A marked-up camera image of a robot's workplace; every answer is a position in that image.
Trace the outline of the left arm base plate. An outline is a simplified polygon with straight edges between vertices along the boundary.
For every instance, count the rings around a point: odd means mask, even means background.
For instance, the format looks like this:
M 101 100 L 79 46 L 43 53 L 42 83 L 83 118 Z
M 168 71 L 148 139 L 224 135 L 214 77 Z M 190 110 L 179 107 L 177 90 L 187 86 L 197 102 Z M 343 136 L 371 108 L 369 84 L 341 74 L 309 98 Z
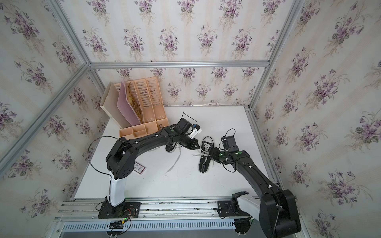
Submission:
M 137 218 L 139 216 L 141 203 L 139 202 L 122 202 L 113 207 L 105 198 L 104 201 L 98 203 L 95 207 L 98 211 L 98 219 L 117 219 L 117 218 Z

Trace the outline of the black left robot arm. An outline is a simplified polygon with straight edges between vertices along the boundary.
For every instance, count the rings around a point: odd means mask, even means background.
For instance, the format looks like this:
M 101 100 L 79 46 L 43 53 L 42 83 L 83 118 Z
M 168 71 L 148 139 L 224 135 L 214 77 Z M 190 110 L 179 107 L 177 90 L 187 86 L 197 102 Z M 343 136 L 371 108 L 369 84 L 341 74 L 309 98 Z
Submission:
M 192 126 L 192 132 L 183 131 L 177 125 L 167 126 L 160 131 L 137 139 L 121 137 L 106 157 L 107 169 L 111 176 L 108 202 L 112 207 L 125 202 L 126 178 L 135 167 L 136 158 L 161 146 L 175 147 L 176 144 L 198 150 L 200 145 L 195 136 L 201 133 L 199 125 Z

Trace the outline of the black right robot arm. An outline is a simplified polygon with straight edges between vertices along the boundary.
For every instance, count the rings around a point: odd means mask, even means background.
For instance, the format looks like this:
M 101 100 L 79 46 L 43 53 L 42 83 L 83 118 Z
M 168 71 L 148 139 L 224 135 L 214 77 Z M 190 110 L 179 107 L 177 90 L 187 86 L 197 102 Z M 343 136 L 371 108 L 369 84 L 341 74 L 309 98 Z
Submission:
M 270 181 L 254 164 L 246 151 L 228 151 L 214 148 L 211 159 L 232 165 L 254 189 L 259 197 L 254 199 L 248 192 L 232 194 L 229 201 L 218 201 L 220 218 L 252 217 L 259 221 L 268 238 L 283 238 L 301 231 L 301 222 L 296 199 L 290 190 L 282 190 Z

